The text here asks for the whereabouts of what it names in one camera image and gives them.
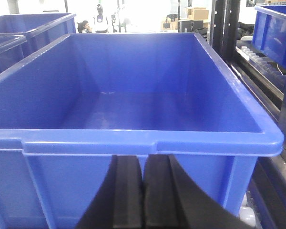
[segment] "bin rim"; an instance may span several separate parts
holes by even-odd
[[[18,45],[21,45],[27,41],[26,37],[22,35],[10,35],[10,36],[0,36],[0,37],[2,38],[11,37],[10,40],[2,42],[0,44],[0,54]]]
[[[127,36],[137,34],[85,34],[85,36]],[[40,55],[45,54],[57,44],[70,37],[82,36],[82,34],[65,34],[50,44],[44,46],[17,64],[8,68],[0,74],[0,83],[9,75],[25,67],[34,61]],[[115,146],[131,146],[129,139],[134,142],[140,142],[145,146],[157,146],[155,152],[192,154],[197,151],[197,144],[212,145],[214,147],[223,147],[224,153],[203,152],[203,154],[225,155],[225,156],[277,156],[282,152],[284,136],[273,120],[269,117],[261,105],[253,98],[245,86],[237,79],[235,74],[204,40],[200,34],[174,34],[169,36],[193,36],[200,42],[201,47],[206,54],[212,58],[218,70],[223,74],[224,79],[232,88],[235,96],[243,103],[246,110],[252,116],[253,120],[261,131],[256,132],[206,132],[206,131],[165,131],[165,130],[107,130],[107,129],[0,129],[0,139],[4,142],[7,139],[21,139],[23,145],[61,145],[77,143]],[[183,148],[183,144],[189,144],[189,148]],[[181,149],[168,147],[166,144],[178,144]],[[240,146],[237,151],[233,145]]]
[[[265,13],[265,14],[286,20],[286,14],[285,13],[275,11],[274,9],[268,9],[266,7],[265,6],[255,6],[255,10],[257,10],[258,12],[261,12],[261,13]]]
[[[1,33],[0,32],[0,35],[24,35],[26,36],[27,38],[31,38],[31,37],[34,37],[36,35],[39,35],[41,34],[42,32],[48,30],[48,29],[51,29],[53,27],[55,27],[56,25],[62,23],[62,22],[65,22],[69,19],[72,19],[76,16],[75,13],[38,13],[38,14],[10,14],[8,16],[15,16],[15,17],[20,17],[20,16],[23,16],[23,15],[53,15],[53,14],[60,14],[60,15],[64,15],[63,17],[60,17],[60,18],[57,18],[55,20],[52,20],[50,22],[47,22],[43,25],[40,25],[34,29],[31,29],[31,30],[28,30],[28,31],[24,31],[24,32],[3,32]]]

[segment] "black metal post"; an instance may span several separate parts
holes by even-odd
[[[181,1],[178,0],[178,17],[177,17],[178,21],[180,20],[180,5],[181,5]],[[180,30],[180,21],[178,22],[178,32],[181,32],[181,30]]]
[[[223,40],[224,31],[224,19],[225,19],[225,0],[213,0],[215,1],[214,24],[213,24],[213,37],[212,47],[220,55],[221,43]]]
[[[220,56],[229,62],[235,53],[240,0],[225,0],[224,32]]]
[[[211,11],[211,21],[210,21],[210,31],[208,32],[208,42],[211,46],[213,46],[213,32],[214,32],[214,16],[215,16],[215,2],[216,0],[212,0],[212,11]]]

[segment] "person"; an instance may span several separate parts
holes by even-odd
[[[78,24],[77,30],[79,33],[91,33],[92,32],[92,29],[90,28],[88,21],[83,21],[77,24]]]
[[[108,33],[108,20],[103,15],[103,6],[101,4],[97,5],[97,11],[98,15],[94,18],[94,30],[96,33]]]

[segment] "bin wall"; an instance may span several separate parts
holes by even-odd
[[[183,43],[175,36],[165,41],[161,36],[146,41],[147,37],[93,35],[89,42],[89,36],[77,36],[59,43],[0,83],[0,128],[81,129],[87,117],[71,124],[66,124],[66,119],[75,112],[73,107],[83,94],[88,94],[93,105],[91,101],[108,93],[115,93],[117,99],[121,93],[135,93],[133,96],[148,95],[144,98],[147,116],[141,118],[143,129],[260,131],[227,81],[217,77],[221,73],[202,46],[188,45],[195,43],[191,34]],[[167,119],[162,119],[166,111]],[[174,111],[181,113],[180,124],[169,123],[176,119],[170,116]],[[111,111],[103,112],[111,122]],[[111,125],[113,129],[137,128],[138,120],[133,120],[133,126],[119,122]],[[97,124],[87,128],[110,129]]]
[[[286,68],[286,6],[255,7],[252,44]]]
[[[0,16],[0,35],[24,35],[24,55],[28,56],[41,47],[67,33],[75,33],[75,14],[13,14]]]
[[[139,157],[142,168],[147,156]],[[238,214],[257,157],[176,158],[211,198]],[[0,217],[8,228],[74,228],[101,186],[110,161],[110,155],[24,158],[21,152],[0,152]]]
[[[0,73],[24,58],[24,36],[0,36]]]

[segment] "plastic storage crate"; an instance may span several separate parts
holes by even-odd
[[[75,33],[75,14],[43,13],[12,14],[0,16],[0,35],[24,35],[28,41],[24,55],[67,33]]]
[[[68,34],[0,75],[0,225],[73,228],[111,155],[174,154],[237,215],[282,141],[199,34]]]
[[[256,6],[252,44],[286,68],[286,6]]]
[[[23,59],[24,36],[0,36],[0,73]]]

